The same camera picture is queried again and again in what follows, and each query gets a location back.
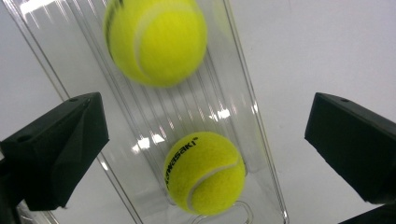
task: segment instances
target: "transparent acrylic chute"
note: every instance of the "transparent acrylic chute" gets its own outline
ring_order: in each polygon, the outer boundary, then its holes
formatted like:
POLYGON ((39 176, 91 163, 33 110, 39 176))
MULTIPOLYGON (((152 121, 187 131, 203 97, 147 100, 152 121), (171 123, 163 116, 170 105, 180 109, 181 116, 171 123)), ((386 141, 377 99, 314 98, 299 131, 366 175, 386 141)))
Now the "transparent acrylic chute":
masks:
POLYGON ((3 1, 64 100, 101 92, 110 142, 98 160, 136 223, 289 223, 227 0, 197 0, 208 28, 204 61, 167 89, 138 85, 112 62, 102 32, 107 0, 3 1), (247 168, 238 202, 214 217, 185 213, 163 183, 170 147, 199 131, 228 137, 247 168))

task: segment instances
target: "white wall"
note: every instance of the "white wall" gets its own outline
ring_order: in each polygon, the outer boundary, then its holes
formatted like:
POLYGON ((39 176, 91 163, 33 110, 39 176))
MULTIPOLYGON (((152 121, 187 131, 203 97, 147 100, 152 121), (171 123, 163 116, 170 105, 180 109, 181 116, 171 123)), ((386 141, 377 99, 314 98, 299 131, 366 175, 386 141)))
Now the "white wall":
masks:
MULTIPOLYGON (((396 2, 232 0, 290 224, 333 224, 373 208, 304 140, 316 91, 396 120, 396 2)), ((0 4, 0 139, 61 102, 0 4)), ((132 223, 95 163, 61 223, 132 223)))

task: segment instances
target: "yellow tennis ball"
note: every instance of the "yellow tennis ball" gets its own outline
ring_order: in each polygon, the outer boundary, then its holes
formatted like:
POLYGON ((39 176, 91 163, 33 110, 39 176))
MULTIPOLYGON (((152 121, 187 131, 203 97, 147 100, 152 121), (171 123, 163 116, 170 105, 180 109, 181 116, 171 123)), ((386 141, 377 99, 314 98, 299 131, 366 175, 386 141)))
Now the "yellow tennis ball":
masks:
POLYGON ((180 139, 165 159, 168 193, 183 210, 215 215, 230 208, 245 183, 245 166, 233 143, 216 133, 180 139))
POLYGON ((106 45, 130 79, 173 86, 202 62, 205 18, 195 0, 113 0, 106 8, 106 45))

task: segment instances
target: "tennis ball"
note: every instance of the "tennis ball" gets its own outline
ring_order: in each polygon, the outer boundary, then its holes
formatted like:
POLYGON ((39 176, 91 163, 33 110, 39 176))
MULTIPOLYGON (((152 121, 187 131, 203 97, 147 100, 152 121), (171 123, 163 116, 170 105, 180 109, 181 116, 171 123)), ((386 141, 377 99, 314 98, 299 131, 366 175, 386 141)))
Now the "tennis ball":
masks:
POLYGON ((165 159, 167 191, 183 210, 211 216, 230 208, 245 183, 245 166, 233 143, 216 133, 180 139, 165 159))
POLYGON ((205 18, 195 0, 113 0, 104 33, 123 74, 144 85, 170 87, 202 62, 205 18))

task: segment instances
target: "tennis ball seam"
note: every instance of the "tennis ball seam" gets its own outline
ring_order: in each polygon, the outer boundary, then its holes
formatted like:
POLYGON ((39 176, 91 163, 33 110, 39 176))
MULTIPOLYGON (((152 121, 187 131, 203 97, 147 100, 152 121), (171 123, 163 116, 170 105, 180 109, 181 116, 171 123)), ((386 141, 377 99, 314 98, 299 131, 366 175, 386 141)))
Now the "tennis ball seam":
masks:
POLYGON ((157 3, 153 7, 147 9, 147 12, 143 14, 138 24, 136 25, 134 39, 133 39, 134 59, 136 60, 138 69, 146 77, 150 77, 150 76, 141 66, 140 55, 139 55, 140 54, 139 46, 141 45, 142 42, 143 33, 145 33, 145 31, 149 28, 149 25, 157 17, 168 11, 193 11, 193 9, 191 8, 190 5, 186 3, 180 3, 180 2, 172 3, 172 4, 166 2, 157 3))
POLYGON ((213 171, 211 171, 211 172, 209 172, 209 173, 203 175, 203 176, 194 184, 194 186, 192 186, 192 188, 191 188, 191 190, 190 190, 190 192, 189 192, 189 195, 188 195, 188 197, 187 197, 187 206, 188 206, 188 208, 189 208, 192 212, 198 213, 197 211, 195 211, 195 209, 194 209, 193 206, 192 206, 192 195, 193 195, 193 193, 195 192, 195 190, 196 190, 204 181, 206 181, 210 176, 215 175, 216 173, 221 172, 221 171, 223 171, 223 170, 227 170, 227 169, 233 168, 233 167, 235 167, 236 165, 238 165, 238 163, 239 163, 239 158, 238 158, 238 160, 237 160, 235 163, 232 163, 232 164, 229 164, 229 165, 225 165, 225 166, 220 166, 220 167, 216 168, 215 170, 213 170, 213 171))

